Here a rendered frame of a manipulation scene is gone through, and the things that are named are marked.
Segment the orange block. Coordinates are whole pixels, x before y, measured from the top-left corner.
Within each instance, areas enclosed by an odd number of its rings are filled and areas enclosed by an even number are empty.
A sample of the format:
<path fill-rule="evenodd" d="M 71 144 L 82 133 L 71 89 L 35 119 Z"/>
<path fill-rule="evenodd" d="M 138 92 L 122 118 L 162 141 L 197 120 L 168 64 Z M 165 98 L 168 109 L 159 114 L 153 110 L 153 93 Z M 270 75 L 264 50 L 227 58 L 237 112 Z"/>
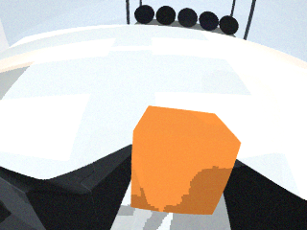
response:
<path fill-rule="evenodd" d="M 215 114 L 147 106 L 133 133 L 130 207 L 212 215 L 239 147 Z"/>

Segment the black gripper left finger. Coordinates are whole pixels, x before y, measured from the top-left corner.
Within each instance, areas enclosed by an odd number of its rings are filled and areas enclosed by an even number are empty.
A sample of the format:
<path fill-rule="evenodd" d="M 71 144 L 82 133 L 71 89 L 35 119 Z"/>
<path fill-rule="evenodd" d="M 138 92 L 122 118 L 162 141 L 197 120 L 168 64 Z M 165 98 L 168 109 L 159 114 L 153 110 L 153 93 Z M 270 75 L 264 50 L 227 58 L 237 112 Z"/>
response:
<path fill-rule="evenodd" d="M 130 186 L 133 143 L 51 179 L 0 166 L 0 204 L 37 230 L 110 230 Z"/>

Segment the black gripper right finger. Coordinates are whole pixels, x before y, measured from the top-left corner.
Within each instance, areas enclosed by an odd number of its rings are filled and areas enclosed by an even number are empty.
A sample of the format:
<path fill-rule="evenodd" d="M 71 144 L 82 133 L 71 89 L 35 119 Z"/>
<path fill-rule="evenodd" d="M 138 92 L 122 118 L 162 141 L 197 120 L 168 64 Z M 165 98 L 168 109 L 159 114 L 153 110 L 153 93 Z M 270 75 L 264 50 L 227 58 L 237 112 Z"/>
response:
<path fill-rule="evenodd" d="M 307 230 L 307 199 L 235 160 L 224 200 L 231 230 Z"/>

